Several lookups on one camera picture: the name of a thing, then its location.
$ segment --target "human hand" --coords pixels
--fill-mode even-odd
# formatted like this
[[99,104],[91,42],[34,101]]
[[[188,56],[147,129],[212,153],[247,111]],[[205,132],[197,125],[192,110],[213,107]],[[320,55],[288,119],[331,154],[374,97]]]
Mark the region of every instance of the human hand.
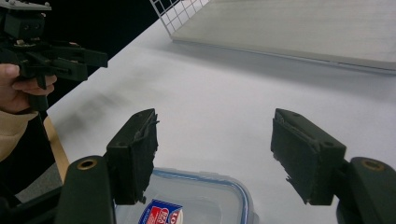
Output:
[[35,78],[18,80],[20,68],[10,63],[0,63],[0,110],[17,114],[29,108],[28,94],[48,95],[54,91],[56,76],[46,76],[47,89],[37,85]]

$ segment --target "plastic container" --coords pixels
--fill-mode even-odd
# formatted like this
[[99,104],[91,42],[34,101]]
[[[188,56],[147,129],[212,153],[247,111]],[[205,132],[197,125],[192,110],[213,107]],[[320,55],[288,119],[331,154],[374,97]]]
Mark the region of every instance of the plastic container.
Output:
[[236,179],[155,168],[146,203],[118,205],[121,224],[253,224],[258,217],[248,190]]

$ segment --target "sleeve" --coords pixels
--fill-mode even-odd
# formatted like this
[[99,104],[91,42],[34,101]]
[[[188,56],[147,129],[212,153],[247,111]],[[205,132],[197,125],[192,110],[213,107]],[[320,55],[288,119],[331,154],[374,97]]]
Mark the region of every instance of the sleeve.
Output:
[[0,111],[0,161],[9,156],[23,136],[29,120],[37,114],[13,115]]

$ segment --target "white table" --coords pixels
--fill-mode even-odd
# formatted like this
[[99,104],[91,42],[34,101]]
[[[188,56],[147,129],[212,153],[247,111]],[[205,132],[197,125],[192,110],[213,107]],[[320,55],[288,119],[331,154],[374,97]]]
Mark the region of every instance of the white table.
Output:
[[260,223],[335,224],[304,205],[270,150],[276,108],[304,115],[348,146],[346,159],[396,167],[396,77],[172,42],[157,21],[49,110],[68,159],[103,155],[132,114],[155,108],[155,166],[229,175]]

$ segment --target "white wire grid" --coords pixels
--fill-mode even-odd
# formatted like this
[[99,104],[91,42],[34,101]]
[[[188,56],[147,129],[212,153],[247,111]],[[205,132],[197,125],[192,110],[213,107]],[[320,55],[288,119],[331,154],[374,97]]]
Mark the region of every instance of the white wire grid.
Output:
[[169,36],[210,0],[149,0]]

